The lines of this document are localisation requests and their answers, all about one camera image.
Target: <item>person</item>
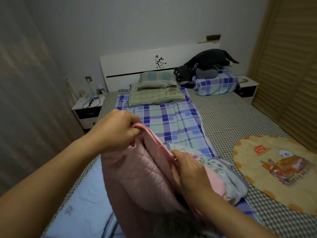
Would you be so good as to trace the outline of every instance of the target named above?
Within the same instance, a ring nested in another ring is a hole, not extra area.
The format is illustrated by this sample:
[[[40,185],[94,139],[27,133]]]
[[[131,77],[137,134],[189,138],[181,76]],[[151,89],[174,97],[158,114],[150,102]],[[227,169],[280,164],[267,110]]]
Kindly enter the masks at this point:
[[[80,139],[0,197],[0,237],[40,237],[67,192],[98,154],[126,148],[141,122],[127,111],[113,110]],[[277,237],[230,205],[210,185],[205,168],[189,154],[172,151],[180,173],[172,174],[180,191],[227,238]]]

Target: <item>white headboard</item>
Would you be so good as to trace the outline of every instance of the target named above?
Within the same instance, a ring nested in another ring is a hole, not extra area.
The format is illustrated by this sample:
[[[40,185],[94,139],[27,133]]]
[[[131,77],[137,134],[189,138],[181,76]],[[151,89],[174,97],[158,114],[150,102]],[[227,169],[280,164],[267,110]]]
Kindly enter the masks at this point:
[[[106,55],[100,57],[100,64],[107,88],[113,92],[129,89],[129,85],[137,83],[143,72],[177,68],[196,54],[212,48],[220,48],[220,43],[216,41]]]

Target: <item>black stripe on headboard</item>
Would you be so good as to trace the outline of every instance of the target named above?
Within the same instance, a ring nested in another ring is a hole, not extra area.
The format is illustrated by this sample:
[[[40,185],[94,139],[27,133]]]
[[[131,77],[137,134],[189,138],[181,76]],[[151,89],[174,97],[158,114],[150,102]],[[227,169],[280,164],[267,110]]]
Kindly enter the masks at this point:
[[[156,70],[151,70],[149,72],[157,72],[157,71],[164,71],[164,70],[171,70],[171,69],[176,69],[176,68],[162,68],[162,69],[156,69]],[[119,74],[119,75],[112,75],[112,76],[106,76],[106,78],[113,78],[113,77],[120,77],[120,76],[127,76],[127,75],[133,75],[133,74],[141,74],[144,72],[137,72],[137,73],[129,73],[129,74]]]

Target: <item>pink quilt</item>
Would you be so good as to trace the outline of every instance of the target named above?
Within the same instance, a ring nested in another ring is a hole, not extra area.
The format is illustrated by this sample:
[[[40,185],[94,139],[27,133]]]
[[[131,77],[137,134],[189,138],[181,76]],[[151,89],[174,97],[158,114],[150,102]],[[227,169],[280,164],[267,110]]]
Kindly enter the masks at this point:
[[[178,167],[177,161],[145,125],[131,127],[145,132],[125,150],[103,154],[101,164],[107,195],[123,232],[127,238],[141,238],[151,235],[160,214],[188,210],[176,199],[180,192],[170,167]],[[206,171],[214,191],[226,199],[224,181],[208,167]]]

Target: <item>left hand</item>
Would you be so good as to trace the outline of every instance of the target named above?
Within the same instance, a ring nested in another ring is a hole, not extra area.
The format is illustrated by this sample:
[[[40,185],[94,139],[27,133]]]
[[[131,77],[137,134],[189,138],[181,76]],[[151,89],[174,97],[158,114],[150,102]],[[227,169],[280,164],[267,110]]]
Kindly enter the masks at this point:
[[[114,109],[82,138],[92,144],[96,155],[119,151],[126,148],[141,133],[140,129],[131,128],[131,123],[142,122],[138,116],[128,111]]]

